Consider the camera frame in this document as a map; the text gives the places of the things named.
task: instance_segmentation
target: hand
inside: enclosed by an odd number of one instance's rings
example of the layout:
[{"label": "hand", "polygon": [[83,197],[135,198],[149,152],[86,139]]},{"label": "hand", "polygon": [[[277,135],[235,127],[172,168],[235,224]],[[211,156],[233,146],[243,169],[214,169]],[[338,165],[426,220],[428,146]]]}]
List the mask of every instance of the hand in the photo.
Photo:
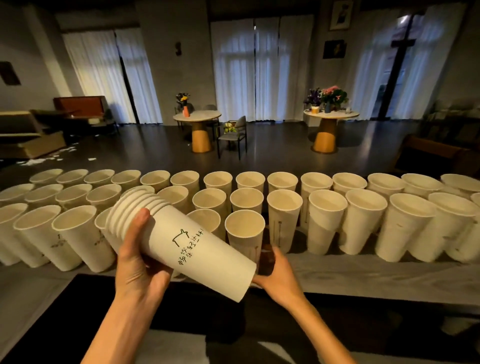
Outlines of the hand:
[{"label": "hand", "polygon": [[279,248],[272,247],[275,266],[269,276],[253,277],[252,282],[262,287],[272,299],[287,310],[292,310],[299,302],[305,301],[293,269]]},{"label": "hand", "polygon": [[140,253],[143,228],[149,219],[150,211],[142,208],[127,230],[118,255],[115,299],[145,303],[156,310],[170,283],[173,270]]}]

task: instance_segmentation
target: table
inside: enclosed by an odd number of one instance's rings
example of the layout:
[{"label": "table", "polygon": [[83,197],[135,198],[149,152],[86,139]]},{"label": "table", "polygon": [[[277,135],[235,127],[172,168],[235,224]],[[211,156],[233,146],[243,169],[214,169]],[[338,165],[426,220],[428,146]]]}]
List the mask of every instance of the table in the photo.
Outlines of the table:
[{"label": "table", "polygon": [[212,145],[204,121],[217,119],[221,115],[222,113],[217,110],[199,110],[193,111],[187,118],[183,114],[177,114],[173,119],[192,124],[192,151],[205,153],[212,149]]},{"label": "table", "polygon": [[351,111],[349,113],[344,110],[332,111],[328,114],[321,111],[318,114],[312,114],[307,109],[304,113],[314,118],[322,118],[318,127],[317,137],[313,143],[312,150],[318,153],[335,153],[336,152],[336,124],[339,119],[351,119],[358,116],[359,113]]}]

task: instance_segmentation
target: round tabletop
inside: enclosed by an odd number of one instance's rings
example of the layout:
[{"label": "round tabletop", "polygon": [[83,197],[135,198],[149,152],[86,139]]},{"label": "round tabletop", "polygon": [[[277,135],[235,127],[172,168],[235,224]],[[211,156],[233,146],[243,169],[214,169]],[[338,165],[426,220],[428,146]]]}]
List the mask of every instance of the round tabletop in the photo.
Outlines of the round tabletop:
[{"label": "round tabletop", "polygon": [[192,111],[190,117],[186,118],[182,113],[177,114],[173,117],[177,121],[186,121],[186,122],[195,122],[195,121],[206,121],[212,120],[220,117],[222,113],[218,110],[198,110]]},{"label": "round tabletop", "polygon": [[360,115],[356,111],[351,111],[347,113],[345,110],[332,111],[327,114],[323,111],[320,111],[318,114],[312,114],[311,111],[305,110],[304,113],[308,116],[313,116],[315,118],[323,118],[323,119],[351,119]]}]

